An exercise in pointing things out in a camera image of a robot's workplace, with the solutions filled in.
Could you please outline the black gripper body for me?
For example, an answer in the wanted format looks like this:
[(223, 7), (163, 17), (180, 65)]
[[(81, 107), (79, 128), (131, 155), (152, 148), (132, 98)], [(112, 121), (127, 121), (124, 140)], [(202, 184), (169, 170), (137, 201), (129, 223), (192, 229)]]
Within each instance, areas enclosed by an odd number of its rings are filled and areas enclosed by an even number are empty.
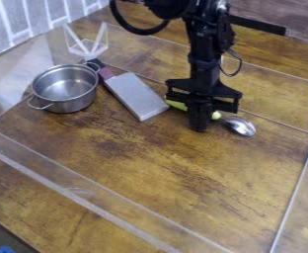
[(240, 99), (243, 93), (228, 87), (222, 81), (218, 81), (210, 91), (196, 92), (194, 90), (194, 80), (168, 79), (164, 82), (167, 86), (165, 99), (168, 101), (187, 104), (192, 99), (202, 102), (210, 102), (216, 111), (236, 113), (239, 111)]

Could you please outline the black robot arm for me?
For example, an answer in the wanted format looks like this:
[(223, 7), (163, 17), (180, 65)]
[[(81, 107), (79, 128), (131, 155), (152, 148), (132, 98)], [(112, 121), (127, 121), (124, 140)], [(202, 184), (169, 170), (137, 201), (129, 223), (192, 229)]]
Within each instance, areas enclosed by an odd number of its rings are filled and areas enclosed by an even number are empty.
[(220, 80), (222, 55), (235, 43), (228, 0), (145, 0), (145, 6), (165, 21), (185, 23), (190, 77), (165, 81), (165, 98), (187, 106), (190, 127), (206, 131), (214, 112), (235, 113), (243, 98)]

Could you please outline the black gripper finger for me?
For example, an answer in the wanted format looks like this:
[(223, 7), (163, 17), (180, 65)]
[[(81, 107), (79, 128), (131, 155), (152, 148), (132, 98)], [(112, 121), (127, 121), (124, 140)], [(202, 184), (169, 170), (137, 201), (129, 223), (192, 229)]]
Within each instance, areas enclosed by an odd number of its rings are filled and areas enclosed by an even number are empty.
[(190, 101), (187, 105), (187, 113), (190, 126), (194, 130), (199, 130), (199, 104)]
[(200, 106), (200, 130), (206, 131), (212, 121), (212, 103), (204, 102)]

